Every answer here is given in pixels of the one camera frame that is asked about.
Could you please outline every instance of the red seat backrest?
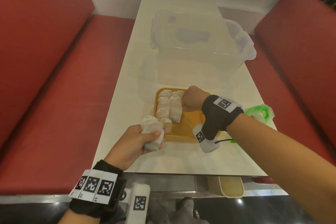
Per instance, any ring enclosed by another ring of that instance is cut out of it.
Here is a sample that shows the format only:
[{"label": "red seat backrest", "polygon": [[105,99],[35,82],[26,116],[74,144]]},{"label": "red seat backrest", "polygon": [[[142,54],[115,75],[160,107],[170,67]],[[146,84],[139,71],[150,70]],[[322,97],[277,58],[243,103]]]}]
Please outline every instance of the red seat backrest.
[{"label": "red seat backrest", "polygon": [[91,0],[0,0],[0,147],[94,9]]},{"label": "red seat backrest", "polygon": [[336,11],[320,0],[280,0],[255,30],[267,54],[334,146],[335,29]]}]

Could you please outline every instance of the floor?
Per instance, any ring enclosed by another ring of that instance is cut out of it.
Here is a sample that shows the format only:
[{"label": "floor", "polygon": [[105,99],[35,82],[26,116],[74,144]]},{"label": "floor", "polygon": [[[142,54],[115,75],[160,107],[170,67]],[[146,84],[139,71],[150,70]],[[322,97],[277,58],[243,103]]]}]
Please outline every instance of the floor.
[{"label": "floor", "polygon": [[[315,224],[314,220],[290,196],[197,198],[195,210],[210,224]],[[162,213],[171,216],[175,199],[151,200],[153,220]],[[1,224],[56,224],[69,203],[0,205]]]}]

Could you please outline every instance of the table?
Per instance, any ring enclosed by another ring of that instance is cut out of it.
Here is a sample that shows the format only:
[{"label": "table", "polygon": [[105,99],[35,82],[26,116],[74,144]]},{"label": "table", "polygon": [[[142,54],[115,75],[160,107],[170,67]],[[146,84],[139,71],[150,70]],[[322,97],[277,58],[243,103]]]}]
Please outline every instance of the table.
[{"label": "table", "polygon": [[[144,76],[146,72],[143,71],[144,66],[155,67],[157,51],[151,49],[149,45],[150,32],[152,19],[161,9],[222,17],[213,0],[141,0],[93,166],[106,156],[128,126],[139,124],[145,116],[153,115],[154,98],[158,89],[176,88],[174,85],[161,85],[155,80],[147,79]],[[232,76],[228,87],[212,89],[210,92],[233,99],[242,104],[244,108],[263,103],[244,64]],[[237,144],[229,142],[222,143],[219,149],[208,154],[202,152],[199,144],[167,142],[162,150],[138,158],[126,172],[266,175]]]}]

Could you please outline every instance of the red cushion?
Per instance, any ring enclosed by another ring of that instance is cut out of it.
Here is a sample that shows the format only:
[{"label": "red cushion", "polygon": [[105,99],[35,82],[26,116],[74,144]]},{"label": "red cushion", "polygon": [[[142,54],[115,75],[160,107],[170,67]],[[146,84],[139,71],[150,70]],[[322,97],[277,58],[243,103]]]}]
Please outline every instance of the red cushion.
[{"label": "red cushion", "polygon": [[90,169],[134,20],[93,16],[0,162],[0,194],[65,194]]},{"label": "red cushion", "polygon": [[256,34],[336,147],[336,11],[320,0],[280,0]]},{"label": "red cushion", "polygon": [[0,147],[68,49],[91,0],[0,0]]},{"label": "red cushion", "polygon": [[278,131],[307,146],[330,163],[336,165],[332,155],[296,103],[292,94],[265,56],[258,42],[254,41],[257,57],[245,62],[265,104],[270,106]]}]

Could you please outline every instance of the black wrist strap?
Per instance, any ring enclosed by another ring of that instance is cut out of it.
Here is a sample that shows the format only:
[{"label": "black wrist strap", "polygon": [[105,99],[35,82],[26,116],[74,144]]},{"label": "black wrist strap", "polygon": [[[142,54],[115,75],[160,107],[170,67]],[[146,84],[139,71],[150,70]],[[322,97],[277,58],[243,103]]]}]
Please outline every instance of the black wrist strap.
[{"label": "black wrist strap", "polygon": [[244,113],[240,107],[236,107],[229,113],[222,107],[214,104],[214,101],[218,98],[219,96],[217,95],[210,95],[205,99],[202,105],[202,112],[205,116],[202,133],[208,140],[213,140],[218,131],[226,131],[226,127],[229,126],[238,115]]},{"label": "black wrist strap", "polygon": [[103,160],[98,161],[93,169],[118,175],[108,205],[73,198],[70,202],[69,209],[77,214],[85,214],[93,218],[100,218],[103,211],[114,212],[117,209],[118,202],[125,189],[126,180],[120,177],[123,174],[121,169],[114,167]]}]

